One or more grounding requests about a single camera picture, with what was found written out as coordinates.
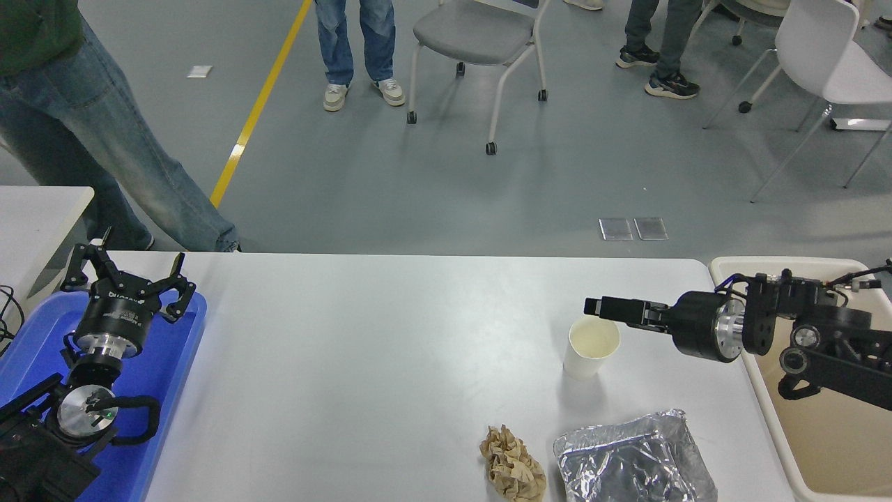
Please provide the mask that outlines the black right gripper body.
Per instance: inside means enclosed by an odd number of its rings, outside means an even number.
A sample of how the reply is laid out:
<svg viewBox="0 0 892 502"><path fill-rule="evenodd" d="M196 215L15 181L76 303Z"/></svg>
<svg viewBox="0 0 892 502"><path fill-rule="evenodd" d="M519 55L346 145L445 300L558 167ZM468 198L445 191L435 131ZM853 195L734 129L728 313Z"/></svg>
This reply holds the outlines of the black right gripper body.
<svg viewBox="0 0 892 502"><path fill-rule="evenodd" d="M676 349L688 356L729 362L714 333L727 301L726 295L714 292L689 291L680 296L671 308L671 335Z"/></svg>

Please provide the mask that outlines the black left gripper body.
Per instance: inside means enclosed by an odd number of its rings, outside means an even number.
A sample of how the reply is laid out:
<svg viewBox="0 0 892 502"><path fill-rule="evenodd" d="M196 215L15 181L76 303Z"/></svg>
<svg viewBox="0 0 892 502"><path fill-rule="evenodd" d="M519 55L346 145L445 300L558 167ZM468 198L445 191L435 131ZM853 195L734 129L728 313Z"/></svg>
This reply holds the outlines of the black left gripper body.
<svg viewBox="0 0 892 502"><path fill-rule="evenodd" d="M86 345L100 335L111 335L130 345L144 345L154 314L160 310L160 294L147 285L118 292L111 282L95 282L89 288L89 303L77 324L75 343Z"/></svg>

